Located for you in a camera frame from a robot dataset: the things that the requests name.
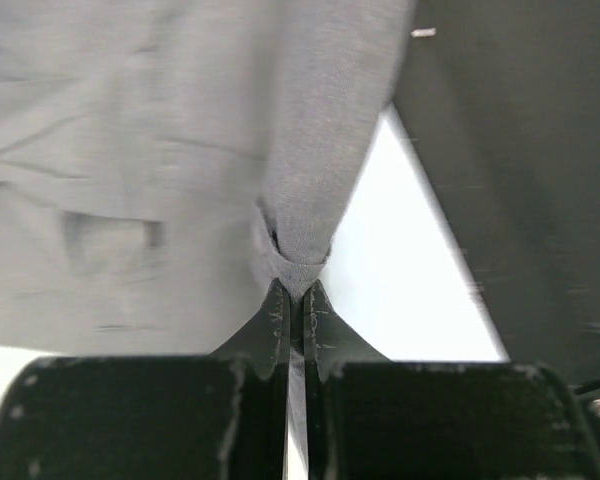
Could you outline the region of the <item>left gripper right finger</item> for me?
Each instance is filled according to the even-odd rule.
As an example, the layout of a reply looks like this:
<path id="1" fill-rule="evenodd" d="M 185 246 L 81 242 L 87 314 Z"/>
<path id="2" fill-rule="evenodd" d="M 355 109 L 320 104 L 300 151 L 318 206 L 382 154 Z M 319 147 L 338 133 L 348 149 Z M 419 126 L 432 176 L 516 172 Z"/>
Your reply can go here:
<path id="1" fill-rule="evenodd" d="M 313 479 L 600 479 L 600 451 L 567 386 L 537 365 L 399 362 L 303 299 Z"/>

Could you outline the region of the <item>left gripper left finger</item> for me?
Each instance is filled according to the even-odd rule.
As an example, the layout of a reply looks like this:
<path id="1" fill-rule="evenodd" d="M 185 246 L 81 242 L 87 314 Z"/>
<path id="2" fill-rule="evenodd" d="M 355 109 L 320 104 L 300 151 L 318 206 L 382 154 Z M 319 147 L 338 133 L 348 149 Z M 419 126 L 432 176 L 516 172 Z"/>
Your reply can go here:
<path id="1" fill-rule="evenodd" d="M 0 479 L 280 479 L 290 297 L 206 355 L 43 357 L 0 404 Z"/>

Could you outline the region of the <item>grey long sleeve shirt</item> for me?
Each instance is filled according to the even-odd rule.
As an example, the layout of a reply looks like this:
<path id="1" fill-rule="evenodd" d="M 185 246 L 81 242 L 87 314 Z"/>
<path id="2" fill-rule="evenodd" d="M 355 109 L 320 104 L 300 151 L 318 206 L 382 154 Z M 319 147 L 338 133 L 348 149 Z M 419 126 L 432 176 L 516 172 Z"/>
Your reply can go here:
<path id="1" fill-rule="evenodd" d="M 198 353 L 319 276 L 410 1 L 0 1 L 0 345 Z"/>

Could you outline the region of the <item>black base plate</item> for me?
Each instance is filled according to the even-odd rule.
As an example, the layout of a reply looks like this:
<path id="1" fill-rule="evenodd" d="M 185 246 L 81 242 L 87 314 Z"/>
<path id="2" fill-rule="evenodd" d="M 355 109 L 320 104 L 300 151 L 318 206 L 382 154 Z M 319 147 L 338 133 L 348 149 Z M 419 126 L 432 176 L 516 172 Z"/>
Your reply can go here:
<path id="1" fill-rule="evenodd" d="M 600 1 L 420 1 L 394 104 L 510 358 L 600 379 Z"/>

